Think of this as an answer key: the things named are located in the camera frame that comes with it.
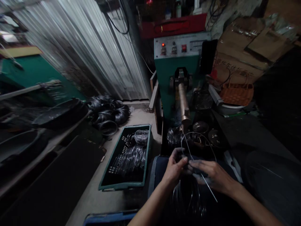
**concrete floor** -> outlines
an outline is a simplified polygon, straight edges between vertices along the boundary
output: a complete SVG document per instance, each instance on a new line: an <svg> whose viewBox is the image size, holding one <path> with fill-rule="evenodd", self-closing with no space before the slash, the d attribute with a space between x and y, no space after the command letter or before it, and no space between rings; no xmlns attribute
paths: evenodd
<svg viewBox="0 0 301 226"><path fill-rule="evenodd" d="M154 137L152 156L156 156L161 152L161 135L157 134L154 114L145 112L144 109L135 109L125 126L142 124L152 125L151 131ZM119 128L119 131L112 137L112 140L106 141L104 144L104 147L107 149L105 159L95 171L90 183L73 210L66 226L82 226L85 217L90 213L107 213L126 209L126 199L122 191L98 191L98 185L115 144L121 134L121 130L122 128Z"/></svg>

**green machine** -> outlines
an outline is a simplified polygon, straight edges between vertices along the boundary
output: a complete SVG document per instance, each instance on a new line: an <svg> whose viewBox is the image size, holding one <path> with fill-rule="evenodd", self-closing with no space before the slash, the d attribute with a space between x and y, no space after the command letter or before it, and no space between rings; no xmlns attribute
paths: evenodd
<svg viewBox="0 0 301 226"><path fill-rule="evenodd" d="M53 100L39 91L32 91L29 94L49 106L62 103L72 97L81 100L86 99L71 82L55 70L41 55L15 57L15 59L23 69L16 67L12 59L2 59L0 85L10 85L16 89L24 89L39 83L60 80L62 89L59 89L59 91L63 92L64 97L59 100Z"/></svg>
<svg viewBox="0 0 301 226"><path fill-rule="evenodd" d="M193 91L202 87L200 72L202 44L211 40L210 32L175 35L154 39L154 58L165 121L181 125L186 133L194 112L189 103Z"/></svg>

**right hand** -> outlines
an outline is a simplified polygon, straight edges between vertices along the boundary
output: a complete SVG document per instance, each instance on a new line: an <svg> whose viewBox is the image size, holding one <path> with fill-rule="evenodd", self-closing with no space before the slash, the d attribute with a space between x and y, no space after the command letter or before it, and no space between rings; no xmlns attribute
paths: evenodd
<svg viewBox="0 0 301 226"><path fill-rule="evenodd" d="M240 183L235 181L227 172L217 163L205 160L190 160L188 168L193 172L193 168L197 168L208 174L211 182L208 183L214 190L228 196L232 196ZM193 173L199 184L206 184L201 175Z"/></svg>

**plastic crate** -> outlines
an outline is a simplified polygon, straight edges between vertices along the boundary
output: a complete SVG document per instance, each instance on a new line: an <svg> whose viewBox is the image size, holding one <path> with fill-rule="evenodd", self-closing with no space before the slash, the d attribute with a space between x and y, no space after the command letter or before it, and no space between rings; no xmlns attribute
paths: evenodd
<svg viewBox="0 0 301 226"><path fill-rule="evenodd" d="M146 147L146 156L145 156L145 165L144 165L144 173L141 175L141 179L132 181L131 178L123 178L122 176L116 174L116 169L113 168L113 164L115 159L119 154L125 153L127 148L129 147L129 143L127 142L127 135L136 132L137 130L148 130L148 141ZM115 145L114 151L111 155L109 163L104 171L103 177L98 186L98 190L105 191L115 191L115 190L124 190L133 187L143 187L146 178L146 170L147 163L149 159L149 154L151 152L153 141L153 135L151 133L151 125L137 125L137 126L125 126L122 129L121 135L118 139L118 142Z"/></svg>

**metal sheet wall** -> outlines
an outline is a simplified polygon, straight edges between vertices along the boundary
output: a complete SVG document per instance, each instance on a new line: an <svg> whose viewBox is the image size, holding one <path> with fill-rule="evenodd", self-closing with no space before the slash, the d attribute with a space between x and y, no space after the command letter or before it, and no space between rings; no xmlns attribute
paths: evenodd
<svg viewBox="0 0 301 226"><path fill-rule="evenodd" d="M134 30L122 35L112 29L95 0L41 1L13 13L28 28L28 40L44 52L46 60L81 88L91 86L121 100L149 99L145 65L131 41ZM109 16L125 31L120 10Z"/></svg>

